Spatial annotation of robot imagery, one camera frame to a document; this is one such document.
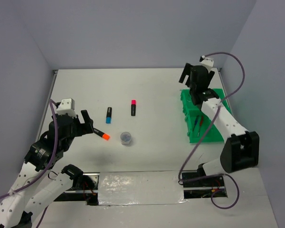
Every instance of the gray wall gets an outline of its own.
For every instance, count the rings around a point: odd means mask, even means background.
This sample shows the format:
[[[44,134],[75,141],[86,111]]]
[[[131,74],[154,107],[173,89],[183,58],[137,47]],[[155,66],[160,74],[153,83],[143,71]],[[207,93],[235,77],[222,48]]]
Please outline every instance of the gray wall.
[[[256,0],[13,2],[51,67],[61,69],[181,67],[230,51]]]
[[[231,104],[235,116],[260,135],[262,178],[280,228],[285,228],[285,0],[257,0],[232,53],[247,79]],[[228,58],[223,66],[228,91],[241,72]]]
[[[0,195],[34,142],[52,71],[9,0],[0,0]]]

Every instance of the small plastic container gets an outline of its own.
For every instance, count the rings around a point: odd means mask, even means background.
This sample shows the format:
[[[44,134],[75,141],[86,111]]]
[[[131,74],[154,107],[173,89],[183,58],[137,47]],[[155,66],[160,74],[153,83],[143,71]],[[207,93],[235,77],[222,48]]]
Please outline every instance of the small plastic container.
[[[123,133],[120,135],[120,141],[122,142],[122,145],[128,145],[128,144],[130,144],[131,139],[132,139],[132,136],[131,136],[131,134],[128,133],[128,132],[123,132]]]

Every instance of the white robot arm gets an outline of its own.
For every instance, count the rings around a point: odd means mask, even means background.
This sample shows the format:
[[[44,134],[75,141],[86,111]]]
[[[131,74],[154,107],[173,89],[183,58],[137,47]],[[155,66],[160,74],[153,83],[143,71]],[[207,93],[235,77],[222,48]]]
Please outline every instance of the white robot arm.
[[[40,212],[60,194],[82,184],[83,172],[73,165],[68,165],[56,177],[56,180],[34,195],[38,185],[55,163],[63,157],[63,153],[69,149],[73,139],[94,132],[93,120],[90,119],[86,110],[81,111],[85,123],[80,123],[74,111],[75,102],[73,99],[63,99],[56,104],[56,107],[58,136],[54,159],[52,160],[56,127],[51,122],[49,130],[31,145],[15,183],[9,193],[2,197],[4,199],[0,203],[0,228],[31,227]],[[52,161],[50,168],[44,171],[50,161]],[[44,172],[43,175],[34,182],[42,172]],[[93,189],[94,186],[91,186],[93,182],[89,183],[89,188]]]
[[[183,83],[185,76],[189,78],[186,86],[190,88],[192,102],[211,121],[221,133],[225,146],[218,159],[200,164],[201,175],[231,173],[258,164],[259,136],[249,132],[236,121],[221,103],[221,99],[211,88],[208,88],[214,76],[212,58],[201,56],[200,65],[186,64],[179,82]]]

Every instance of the green 3d printed block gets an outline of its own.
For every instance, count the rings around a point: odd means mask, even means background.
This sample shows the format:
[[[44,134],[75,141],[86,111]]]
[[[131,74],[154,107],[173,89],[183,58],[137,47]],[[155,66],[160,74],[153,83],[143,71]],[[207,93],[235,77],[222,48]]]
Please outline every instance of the green 3d printed block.
[[[218,96],[221,99],[225,97],[222,89],[213,89],[213,90],[218,94]],[[202,137],[202,135],[204,134],[204,132],[206,131],[206,129],[208,128],[211,121],[205,114],[202,113],[202,111],[200,111],[198,109],[198,107],[196,107],[192,103],[191,96],[190,96],[188,89],[183,89],[181,91],[180,98],[181,98],[181,101],[183,104],[183,110],[182,111],[185,114],[185,121],[186,121],[187,127],[188,127],[187,135],[189,136],[190,143],[197,143],[200,140],[200,138]],[[228,103],[226,101],[223,102],[223,105],[231,113],[230,108],[228,106]],[[198,115],[199,115],[199,120],[198,120],[198,123],[197,123],[194,131],[193,131],[194,121]],[[201,120],[202,116],[204,116],[204,121],[203,121],[202,126],[200,127],[199,124],[200,124],[200,120]],[[221,134],[219,133],[217,128],[215,126],[212,126],[210,131],[208,132],[208,134],[204,138],[203,143],[223,142],[223,141],[224,141],[223,137],[221,136]]]

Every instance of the wire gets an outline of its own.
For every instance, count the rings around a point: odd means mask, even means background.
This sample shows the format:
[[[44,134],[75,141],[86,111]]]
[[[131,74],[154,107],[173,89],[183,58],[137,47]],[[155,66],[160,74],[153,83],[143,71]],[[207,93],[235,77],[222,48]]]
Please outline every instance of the wire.
[[[55,105],[57,107],[57,102],[53,101],[52,99],[50,99],[50,101],[52,101],[53,105]]]
[[[205,55],[205,57],[208,57],[208,56],[213,56],[213,55],[219,55],[219,54],[223,54],[223,55],[228,55],[228,56],[231,56],[233,57],[240,65],[241,69],[242,69],[242,73],[243,73],[243,77],[242,77],[242,81],[240,83],[240,85],[238,86],[238,88],[233,91],[232,93],[230,93],[229,95],[225,96],[220,102],[223,103],[223,101],[225,101],[226,99],[228,99],[229,97],[231,97],[232,95],[234,95],[237,91],[240,90],[240,88],[243,86],[244,84],[244,81],[245,81],[245,70],[244,70],[244,66],[243,64],[241,63],[241,61],[233,54],[231,53],[228,53],[228,52],[214,52],[214,53],[211,53],[211,54],[207,54]],[[218,106],[218,110],[217,112],[215,113],[214,117],[213,117],[213,120],[211,121],[211,123],[209,124],[208,128],[206,129],[205,133],[202,135],[202,137],[200,138],[200,140],[198,141],[198,143],[193,147],[193,150],[190,152],[190,154],[188,155],[188,157],[186,158],[185,162],[182,164],[181,168],[180,168],[180,171],[179,171],[179,175],[178,175],[178,179],[179,179],[179,184],[180,182],[192,182],[192,181],[199,181],[199,180],[202,180],[202,179],[207,179],[207,178],[212,178],[212,177],[220,177],[220,176],[228,176],[229,178],[231,178],[231,180],[234,182],[236,188],[237,188],[237,198],[235,200],[235,202],[228,206],[228,207],[221,207],[219,205],[217,205],[216,203],[214,203],[213,201],[213,196],[219,192],[219,191],[223,191],[223,190],[218,190],[218,191],[215,191],[214,193],[212,193],[211,195],[211,202],[213,203],[214,206],[220,208],[220,209],[229,209],[229,208],[232,208],[234,205],[236,205],[236,203],[238,202],[238,199],[239,199],[239,188],[238,188],[238,184],[236,183],[236,181],[229,175],[229,174],[226,174],[226,173],[221,173],[221,174],[214,174],[214,175],[209,175],[209,176],[203,176],[203,177],[197,177],[197,178],[193,178],[193,179],[187,179],[187,180],[182,180],[181,179],[181,173],[183,172],[186,164],[188,163],[188,161],[190,160],[190,158],[192,157],[192,155],[194,154],[194,152],[196,151],[196,149],[198,148],[198,146],[201,144],[201,142],[204,140],[204,138],[206,137],[206,135],[208,134],[209,130],[211,129],[211,127],[213,126],[215,120],[217,119],[218,115],[219,115],[219,111],[221,109],[221,106],[219,105]]]
[[[217,189],[219,189],[220,188],[220,182],[217,179],[215,179],[215,181],[218,183],[218,188]]]
[[[37,224],[36,228],[38,228],[40,226],[40,224],[41,224],[41,222],[42,222],[42,220],[44,218],[44,215],[46,214],[47,209],[48,209],[48,206],[44,209],[44,211],[42,213],[42,216],[41,216],[41,218],[39,220],[39,223]]]
[[[58,174],[55,173],[54,171],[50,171],[50,172],[48,173],[47,177],[48,177],[49,179],[51,179],[51,180],[54,180],[53,178],[50,178],[50,176],[49,176],[51,172],[52,172],[53,174],[55,174],[56,176],[58,176]]]
[[[88,184],[85,182],[85,185],[90,189],[90,191],[92,192],[92,195],[95,196],[96,193],[94,193],[94,191],[88,186]]]
[[[14,190],[14,192],[20,192],[20,191],[28,188],[32,184],[36,183],[36,181],[38,181],[46,173],[46,171],[52,166],[52,162],[55,159],[56,151],[57,151],[57,145],[58,145],[58,124],[57,124],[57,119],[56,119],[56,115],[55,115],[55,110],[54,110],[53,104],[55,104],[55,102],[52,99],[50,99],[49,106],[50,106],[51,111],[52,111],[52,116],[53,116],[53,121],[54,121],[54,128],[55,128],[54,149],[53,149],[53,153],[52,153],[51,159],[49,160],[49,162],[48,162],[47,166],[45,167],[45,169],[32,182],[28,181],[27,185],[22,186],[21,188],[18,188],[16,190]],[[6,193],[6,194],[0,196],[0,200],[4,199],[5,197],[8,197],[8,196],[10,196],[10,194]]]
[[[238,199],[239,199],[239,188],[238,188],[238,184],[236,183],[235,179],[233,179],[233,177],[231,177],[231,176],[230,176],[229,174],[227,174],[227,173],[225,173],[224,176],[229,177],[229,178],[233,181],[234,185],[236,186],[236,188],[237,188],[237,198],[236,198],[236,200],[234,201],[234,203],[231,204],[230,206],[228,206],[228,207],[221,207],[221,206],[217,205],[217,204],[214,202],[214,200],[213,200],[213,197],[214,197],[215,194],[217,194],[218,192],[224,191],[224,189],[219,189],[219,190],[215,191],[214,193],[212,193],[212,195],[211,195],[211,202],[212,202],[213,205],[216,206],[217,208],[220,208],[220,209],[230,209],[230,208],[234,207],[234,206],[237,204],[237,202],[238,202]]]

